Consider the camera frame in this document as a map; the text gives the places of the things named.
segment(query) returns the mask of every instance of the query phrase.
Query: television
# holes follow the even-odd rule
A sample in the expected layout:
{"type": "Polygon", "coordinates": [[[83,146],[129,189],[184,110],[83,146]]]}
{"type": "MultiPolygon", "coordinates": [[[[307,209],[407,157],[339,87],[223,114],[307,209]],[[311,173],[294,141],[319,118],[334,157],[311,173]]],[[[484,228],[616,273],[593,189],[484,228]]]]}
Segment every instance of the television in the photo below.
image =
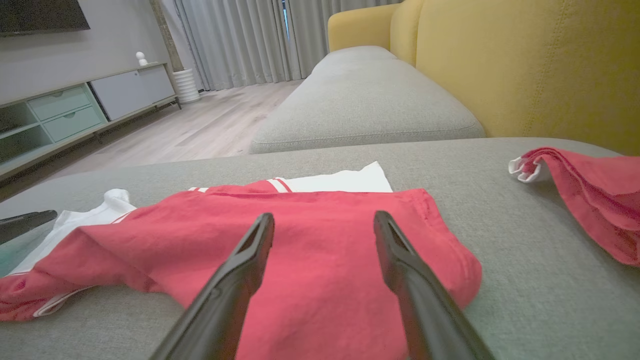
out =
{"type": "Polygon", "coordinates": [[[0,37],[86,29],[77,0],[0,0],[0,37]]]}

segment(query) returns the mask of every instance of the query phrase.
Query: drawer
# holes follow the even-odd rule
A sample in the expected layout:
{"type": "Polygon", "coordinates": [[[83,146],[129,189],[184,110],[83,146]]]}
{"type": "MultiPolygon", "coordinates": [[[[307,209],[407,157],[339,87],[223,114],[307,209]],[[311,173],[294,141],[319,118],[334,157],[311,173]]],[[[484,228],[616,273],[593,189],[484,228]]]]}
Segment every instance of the drawer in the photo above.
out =
{"type": "Polygon", "coordinates": [[[100,123],[100,118],[95,113],[93,106],[89,106],[48,121],[43,126],[53,141],[58,142],[100,123]]]}
{"type": "Polygon", "coordinates": [[[31,109],[40,121],[50,119],[91,102],[81,86],[29,100],[31,109]]]}

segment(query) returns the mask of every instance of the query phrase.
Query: yellow sofa backrest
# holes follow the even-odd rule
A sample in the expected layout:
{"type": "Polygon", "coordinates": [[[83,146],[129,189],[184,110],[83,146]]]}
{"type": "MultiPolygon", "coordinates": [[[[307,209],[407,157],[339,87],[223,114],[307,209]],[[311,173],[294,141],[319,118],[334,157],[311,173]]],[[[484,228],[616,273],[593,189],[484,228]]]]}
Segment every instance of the yellow sofa backrest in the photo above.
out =
{"type": "Polygon", "coordinates": [[[404,0],[391,17],[389,51],[415,66],[418,23],[424,0],[404,0]]]}
{"type": "Polygon", "coordinates": [[[640,155],[638,0],[424,0],[415,66],[488,136],[640,155]]]}

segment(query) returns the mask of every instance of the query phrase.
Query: sofa seat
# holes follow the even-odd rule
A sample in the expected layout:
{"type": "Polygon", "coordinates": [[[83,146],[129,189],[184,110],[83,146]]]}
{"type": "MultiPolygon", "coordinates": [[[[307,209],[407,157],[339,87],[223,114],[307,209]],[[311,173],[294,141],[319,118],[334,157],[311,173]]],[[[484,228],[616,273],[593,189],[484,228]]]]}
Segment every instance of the sofa seat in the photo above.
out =
{"type": "MultiPolygon", "coordinates": [[[[508,174],[509,160],[543,146],[616,155],[569,140],[478,138],[185,161],[53,179],[1,203],[0,218],[87,211],[112,188],[147,206],[192,186],[331,174],[379,161],[394,191],[425,188],[480,260],[482,286],[465,314],[497,359],[637,359],[640,270],[590,240],[553,183],[523,184],[508,174]]],[[[48,230],[18,240],[37,244],[48,230]]],[[[182,311],[164,294],[92,288],[52,315],[0,323],[2,358],[146,359],[182,311]]]]}
{"type": "Polygon", "coordinates": [[[442,87],[378,46],[330,53],[265,120],[251,153],[484,137],[442,87]]]}

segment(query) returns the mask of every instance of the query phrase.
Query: wall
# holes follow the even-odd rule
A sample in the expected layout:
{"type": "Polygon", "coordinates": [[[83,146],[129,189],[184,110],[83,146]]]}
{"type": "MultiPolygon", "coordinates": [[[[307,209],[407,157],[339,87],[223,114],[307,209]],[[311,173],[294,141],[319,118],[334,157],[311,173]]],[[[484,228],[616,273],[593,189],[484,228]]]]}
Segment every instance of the wall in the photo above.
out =
{"type": "Polygon", "coordinates": [[[200,80],[200,75],[196,69],[195,61],[191,54],[191,50],[189,49],[189,43],[187,42],[187,36],[184,34],[182,22],[180,21],[178,12],[175,9],[175,3],[173,0],[162,0],[162,7],[166,23],[169,25],[169,31],[171,31],[173,42],[175,42],[175,48],[178,50],[178,55],[180,55],[182,66],[184,66],[185,69],[193,69],[193,77],[195,78],[196,86],[198,89],[202,89],[202,80],[200,80]]]}
{"type": "Polygon", "coordinates": [[[91,30],[0,38],[0,104],[137,67],[136,51],[168,61],[148,0],[79,3],[91,30]]]}

